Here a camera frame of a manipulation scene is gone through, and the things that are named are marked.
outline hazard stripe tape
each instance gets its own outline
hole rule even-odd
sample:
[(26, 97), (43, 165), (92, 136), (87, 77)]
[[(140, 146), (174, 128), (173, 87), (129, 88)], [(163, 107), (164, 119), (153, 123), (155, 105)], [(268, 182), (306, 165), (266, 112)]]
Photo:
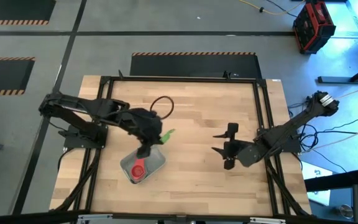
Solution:
[(134, 52), (132, 56), (156, 55), (256, 55), (255, 52)]
[(35, 57), (0, 57), (0, 60), (35, 60)]
[(0, 90), (0, 96), (23, 95), (24, 90)]
[(44, 20), (0, 20), (0, 25), (47, 25), (49, 21)]

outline concrete floor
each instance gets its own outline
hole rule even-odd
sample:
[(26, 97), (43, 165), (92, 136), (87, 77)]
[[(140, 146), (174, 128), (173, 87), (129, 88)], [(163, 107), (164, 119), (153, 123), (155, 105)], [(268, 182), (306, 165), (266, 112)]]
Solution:
[[(298, 4), (289, 0), (274, 1), (285, 9)], [(80, 2), (59, 0), (50, 24), (45, 27), (0, 26), (0, 30), (71, 30)], [(250, 2), (279, 12), (268, 2)], [(316, 55), (310, 56), (299, 54), (293, 37), (77, 37), (60, 90), (64, 94), (77, 95), (83, 75), (117, 75), (119, 69), (124, 75), (129, 74), (133, 52), (245, 51), (257, 53), (264, 78), (282, 80), (288, 105), (303, 101), (316, 90), (341, 96), (357, 90), (358, 85), (320, 85), (315, 80), (320, 75), (352, 76), (358, 72), (358, 28), (345, 4), (329, 3), (328, 8), (337, 25), (336, 37)], [(299, 10), (295, 9), (293, 13), (297, 14)], [(88, 0), (79, 30), (291, 31), (292, 22), (293, 18), (288, 15), (260, 14), (236, 0)], [(23, 96), (0, 96), (0, 143), (5, 145), (0, 151), (0, 215), (9, 213), (40, 124), (37, 108), (53, 87), (67, 41), (68, 37), (0, 37), (0, 57), (37, 58), (26, 93)], [(3, 114), (3, 111), (9, 111), (9, 114)], [(324, 130), (355, 119), (358, 119), (358, 94), (342, 99), (340, 110), (333, 117), (316, 118), (311, 124)], [(61, 121), (53, 122), (67, 127)], [(358, 123), (343, 130), (358, 131)], [(343, 134), (321, 134), (319, 143), (343, 137)], [(63, 138), (55, 128), (49, 127), (24, 213), (48, 210), (62, 147)], [(358, 169), (358, 136), (319, 151), (348, 171)], [(301, 159), (343, 172), (314, 152)]]

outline black floor mat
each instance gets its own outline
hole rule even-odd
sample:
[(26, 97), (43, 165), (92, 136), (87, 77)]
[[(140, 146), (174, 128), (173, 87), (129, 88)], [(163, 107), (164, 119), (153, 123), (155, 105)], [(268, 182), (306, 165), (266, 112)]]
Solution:
[(0, 25), (46, 25), (55, 0), (0, 0)]
[(22, 95), (29, 82), (35, 58), (0, 58), (0, 95)]
[(258, 59), (251, 52), (137, 52), (131, 75), (162, 77), (262, 78)]

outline desk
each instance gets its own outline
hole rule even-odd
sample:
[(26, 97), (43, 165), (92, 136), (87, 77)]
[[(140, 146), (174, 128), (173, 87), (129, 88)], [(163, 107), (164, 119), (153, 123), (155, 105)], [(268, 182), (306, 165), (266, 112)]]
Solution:
[[(99, 76), (85, 76), (79, 97), (95, 99)], [(288, 120), (287, 104), (279, 80), (267, 80), (274, 123)], [(101, 151), (94, 187), (92, 212), (152, 213), (189, 215), (263, 215), (271, 216), (269, 191), (263, 161), (245, 168), (238, 163), (232, 170), (223, 169), (221, 156), (211, 147), (222, 147), (222, 134), (228, 122), (239, 123), (236, 138), (251, 141), (259, 127), (251, 84), (193, 82), (122, 82), (115, 81), (112, 97), (131, 107), (149, 109), (158, 96), (171, 96), (175, 102), (172, 115), (163, 121), (163, 133), (175, 128), (170, 140), (161, 146), (165, 165), (140, 184), (130, 183), (119, 161), (135, 150), (134, 136), (110, 127), (106, 147)], [(267, 121), (262, 90), (262, 112)], [(170, 103), (161, 101), (154, 109), (165, 114)], [(77, 184), (84, 150), (74, 149), (62, 159), (50, 208), (59, 206)], [(285, 183), (296, 201), (310, 212), (300, 164), (291, 154), (281, 154)], [(278, 188), (276, 196), (282, 212)], [(80, 208), (85, 206), (87, 186)]]

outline wooden tabletop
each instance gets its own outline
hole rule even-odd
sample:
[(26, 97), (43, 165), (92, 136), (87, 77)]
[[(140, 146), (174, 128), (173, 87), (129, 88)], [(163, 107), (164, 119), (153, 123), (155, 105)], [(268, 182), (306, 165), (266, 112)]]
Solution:
[[(100, 76), (85, 76), (79, 97), (95, 99)], [(273, 120), (286, 122), (287, 104), (280, 80), (267, 80)], [(267, 124), (263, 94), (259, 91), (264, 121)], [(160, 146), (165, 165), (139, 184), (129, 182), (120, 160), (139, 147), (134, 136), (110, 127), (102, 150), (92, 201), (92, 212), (157, 213), (192, 215), (272, 215), (267, 176), (263, 161), (249, 168), (239, 162), (232, 170), (223, 169), (221, 156), (211, 147), (223, 147), (228, 122), (239, 123), (236, 138), (252, 141), (259, 127), (251, 84), (192, 82), (115, 81), (112, 98), (131, 104), (131, 108), (150, 108), (159, 96), (171, 96), (172, 115), (163, 121), (163, 134), (176, 129), (170, 140)], [(156, 103), (154, 110), (163, 116), (168, 101)], [(84, 150), (67, 154), (60, 166), (50, 208), (59, 206), (78, 181)], [(310, 205), (300, 164), (291, 154), (281, 154), (287, 188), (307, 212)], [(87, 186), (81, 208), (85, 207)], [(281, 197), (276, 188), (279, 210)]]

